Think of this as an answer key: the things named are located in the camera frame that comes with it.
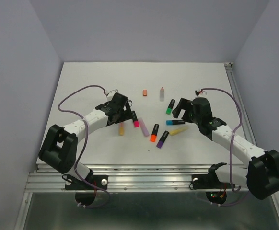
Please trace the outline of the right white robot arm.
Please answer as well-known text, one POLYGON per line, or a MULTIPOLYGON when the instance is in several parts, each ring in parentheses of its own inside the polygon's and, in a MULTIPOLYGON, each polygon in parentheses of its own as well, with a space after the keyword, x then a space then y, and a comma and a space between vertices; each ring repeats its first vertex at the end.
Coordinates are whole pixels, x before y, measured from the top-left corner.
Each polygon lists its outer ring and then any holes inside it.
POLYGON ((267 151, 235 134, 223 120, 212 115, 206 98, 181 98, 172 111, 173 116, 177 118, 182 110, 182 120, 196 124, 201 134, 243 163, 240 167, 221 162, 212 165, 207 174, 192 175, 192 190, 234 185, 248 189, 259 200, 279 191, 279 153, 276 150, 267 151))

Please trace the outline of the clear orange-tip highlighter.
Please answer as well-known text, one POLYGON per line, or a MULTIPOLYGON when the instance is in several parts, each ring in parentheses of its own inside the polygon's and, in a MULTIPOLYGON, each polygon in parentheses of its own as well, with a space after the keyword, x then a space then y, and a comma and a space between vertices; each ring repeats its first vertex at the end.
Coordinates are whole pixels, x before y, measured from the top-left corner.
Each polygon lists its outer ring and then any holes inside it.
POLYGON ((163 87, 161 87, 161 89, 160 89, 159 99, 161 102, 163 102, 165 99, 165 91, 164 91, 163 87))

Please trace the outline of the purple black highlighter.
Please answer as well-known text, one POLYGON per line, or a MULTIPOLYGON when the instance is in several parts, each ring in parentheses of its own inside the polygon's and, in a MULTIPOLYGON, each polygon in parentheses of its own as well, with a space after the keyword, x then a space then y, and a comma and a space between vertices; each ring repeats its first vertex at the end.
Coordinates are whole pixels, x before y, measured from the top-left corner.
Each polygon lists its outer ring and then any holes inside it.
POLYGON ((168 135, 169 135, 169 132, 167 130, 164 131, 164 133, 162 134, 161 138, 159 139, 159 141, 156 145, 157 148, 161 148, 163 146, 163 144, 166 141, 168 135))

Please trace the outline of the pastel lilac highlighter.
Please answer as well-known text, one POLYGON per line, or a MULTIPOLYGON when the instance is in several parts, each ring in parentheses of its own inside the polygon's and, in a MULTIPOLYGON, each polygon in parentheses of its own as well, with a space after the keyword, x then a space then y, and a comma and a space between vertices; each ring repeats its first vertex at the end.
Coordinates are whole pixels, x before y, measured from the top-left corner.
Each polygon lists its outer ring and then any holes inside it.
POLYGON ((139 125, 140 125, 140 128, 141 128, 142 132, 143 132, 143 135, 145 137, 148 137, 150 134, 149 134, 149 131, 148 131, 148 129, 147 129, 147 127, 146 127, 142 118, 139 118, 139 125))

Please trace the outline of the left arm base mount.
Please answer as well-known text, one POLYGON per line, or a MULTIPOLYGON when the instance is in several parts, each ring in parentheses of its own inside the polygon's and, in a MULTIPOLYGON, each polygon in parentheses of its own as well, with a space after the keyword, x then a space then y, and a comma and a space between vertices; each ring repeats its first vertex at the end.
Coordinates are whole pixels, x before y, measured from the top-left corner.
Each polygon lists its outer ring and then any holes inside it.
POLYGON ((75 192, 75 201, 78 207, 84 209, 101 208, 108 204, 111 195, 108 188, 108 175, 88 175, 83 180, 64 174, 64 189, 75 192))

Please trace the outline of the pastel orange highlighter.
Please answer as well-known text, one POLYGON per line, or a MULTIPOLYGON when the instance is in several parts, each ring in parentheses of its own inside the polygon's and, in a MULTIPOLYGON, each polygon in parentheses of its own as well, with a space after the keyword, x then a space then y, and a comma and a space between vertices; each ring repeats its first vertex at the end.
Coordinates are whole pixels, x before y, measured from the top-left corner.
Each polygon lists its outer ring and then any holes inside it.
POLYGON ((119 135, 124 136, 124 133, 125 133, 124 123, 122 122, 119 124, 119 135))

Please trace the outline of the green black highlighter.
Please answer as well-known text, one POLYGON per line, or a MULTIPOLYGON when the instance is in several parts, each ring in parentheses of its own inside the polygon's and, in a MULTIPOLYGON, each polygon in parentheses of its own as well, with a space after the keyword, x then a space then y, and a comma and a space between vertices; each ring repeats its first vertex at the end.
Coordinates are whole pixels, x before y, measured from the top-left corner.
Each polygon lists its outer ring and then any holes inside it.
POLYGON ((169 105, 168 105, 168 107, 167 107, 167 109, 166 109, 166 114, 167 114, 167 115, 170 115, 170 114, 171 114, 172 109, 173 109, 173 107, 174 107, 174 104, 175 104, 175 99, 171 99, 171 100, 170 100, 170 103, 169 103, 169 105))

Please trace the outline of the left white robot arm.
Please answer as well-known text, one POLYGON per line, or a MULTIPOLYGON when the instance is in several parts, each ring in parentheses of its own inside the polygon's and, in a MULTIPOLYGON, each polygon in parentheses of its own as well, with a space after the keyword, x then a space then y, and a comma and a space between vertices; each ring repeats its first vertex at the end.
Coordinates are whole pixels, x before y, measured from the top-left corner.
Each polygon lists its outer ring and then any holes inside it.
POLYGON ((96 106, 88 115, 64 125, 52 125, 46 133, 38 157, 61 174, 76 178, 76 183, 83 189, 93 183, 93 171, 80 163, 77 157, 78 143, 106 126, 118 124, 132 118, 128 97, 111 92, 107 102, 96 106))

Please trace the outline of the pink black highlighter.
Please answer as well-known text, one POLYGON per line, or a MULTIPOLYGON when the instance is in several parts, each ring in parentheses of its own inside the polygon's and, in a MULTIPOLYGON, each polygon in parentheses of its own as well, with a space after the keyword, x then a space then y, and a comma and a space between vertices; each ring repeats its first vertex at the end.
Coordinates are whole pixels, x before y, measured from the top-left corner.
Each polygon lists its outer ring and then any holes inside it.
POLYGON ((140 126, 136 112, 134 110, 131 111, 132 114, 132 121, 133 121, 133 125, 135 128, 138 128, 140 126))

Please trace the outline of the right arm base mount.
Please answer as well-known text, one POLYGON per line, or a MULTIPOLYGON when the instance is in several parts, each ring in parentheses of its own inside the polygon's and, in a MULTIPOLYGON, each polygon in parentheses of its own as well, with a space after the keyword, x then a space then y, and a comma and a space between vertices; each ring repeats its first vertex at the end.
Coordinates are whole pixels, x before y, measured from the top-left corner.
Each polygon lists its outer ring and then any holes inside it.
POLYGON ((189 184, 190 190, 198 189, 213 189, 213 192, 206 192, 206 198, 211 204, 218 206, 228 206, 224 203, 227 199, 227 188, 230 187, 228 182, 221 182, 217 177, 216 172, 219 169, 225 169, 228 164, 221 162, 213 164, 206 174, 193 174, 191 176, 191 182, 189 184))

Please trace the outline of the orange black highlighter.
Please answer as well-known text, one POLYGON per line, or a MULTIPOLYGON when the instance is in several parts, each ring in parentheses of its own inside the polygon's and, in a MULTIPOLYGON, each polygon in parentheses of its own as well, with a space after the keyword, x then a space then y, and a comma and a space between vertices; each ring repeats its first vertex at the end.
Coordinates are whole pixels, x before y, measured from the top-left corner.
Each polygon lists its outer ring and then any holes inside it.
POLYGON ((151 142, 156 141, 156 137, 157 137, 157 134, 158 134, 158 129, 159 129, 159 124, 154 124, 153 130, 152 130, 152 133, 151 133, 151 138, 150 138, 151 142))

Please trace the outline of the blue black highlighter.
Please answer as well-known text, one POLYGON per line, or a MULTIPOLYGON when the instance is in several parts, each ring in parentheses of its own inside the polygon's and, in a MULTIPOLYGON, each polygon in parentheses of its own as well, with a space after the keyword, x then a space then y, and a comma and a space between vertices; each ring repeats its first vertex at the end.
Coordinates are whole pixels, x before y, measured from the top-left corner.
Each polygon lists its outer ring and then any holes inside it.
POLYGON ((168 126, 185 124, 184 120, 166 120, 168 126))

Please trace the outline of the aluminium front rail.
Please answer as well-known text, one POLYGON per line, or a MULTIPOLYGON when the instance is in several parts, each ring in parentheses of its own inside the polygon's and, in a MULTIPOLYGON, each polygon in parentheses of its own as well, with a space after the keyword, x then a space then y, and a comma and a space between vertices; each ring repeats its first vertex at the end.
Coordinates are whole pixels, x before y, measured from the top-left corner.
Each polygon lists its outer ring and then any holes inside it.
MULTIPOLYGON (((194 174, 206 174, 206 164, 165 165, 88 165, 94 176, 107 175, 110 193, 123 192, 190 192, 194 174)), ((61 174, 51 167, 40 164, 29 174, 25 192, 67 192, 61 174)))

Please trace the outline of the pastel yellow highlighter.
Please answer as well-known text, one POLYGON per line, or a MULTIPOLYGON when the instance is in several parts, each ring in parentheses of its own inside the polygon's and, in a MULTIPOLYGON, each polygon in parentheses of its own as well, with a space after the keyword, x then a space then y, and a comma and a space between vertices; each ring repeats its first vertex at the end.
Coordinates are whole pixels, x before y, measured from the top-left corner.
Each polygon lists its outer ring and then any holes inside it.
POLYGON ((183 127, 178 128, 178 129, 170 131, 169 134, 170 134, 170 136, 175 136, 175 135, 177 135, 179 133, 182 133, 182 132, 184 132, 188 129, 189 129, 188 126, 183 126, 183 127))

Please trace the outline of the aluminium right rail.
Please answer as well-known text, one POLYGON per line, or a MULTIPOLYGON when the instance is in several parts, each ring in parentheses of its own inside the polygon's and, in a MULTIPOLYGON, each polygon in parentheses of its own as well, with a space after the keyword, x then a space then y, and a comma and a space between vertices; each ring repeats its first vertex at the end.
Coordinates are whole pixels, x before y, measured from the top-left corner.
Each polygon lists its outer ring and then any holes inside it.
POLYGON ((235 100, 237 101, 240 110, 241 110, 241 115, 242 115, 242 125, 241 127, 238 129, 238 133, 241 136, 242 133, 244 135, 244 138, 249 141, 250 143, 252 143, 253 145, 256 146, 256 140, 251 128, 251 124, 237 85, 237 81, 235 79, 235 75, 233 72, 233 64, 232 63, 224 63, 224 68, 228 77, 228 81, 231 87, 231 91, 232 91, 232 95, 235 98, 235 100))

